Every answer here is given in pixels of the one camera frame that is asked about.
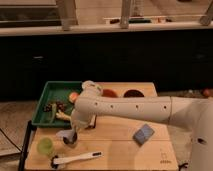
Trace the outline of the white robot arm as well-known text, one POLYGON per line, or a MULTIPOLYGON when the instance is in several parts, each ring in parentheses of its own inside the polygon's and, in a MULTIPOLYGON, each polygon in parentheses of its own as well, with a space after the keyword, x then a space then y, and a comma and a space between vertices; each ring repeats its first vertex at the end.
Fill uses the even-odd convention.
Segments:
POLYGON ((103 97, 93 81, 82 83, 74 103, 71 125, 86 127, 93 115, 168 124, 193 132, 188 171, 213 171, 213 100, 201 98, 103 97))

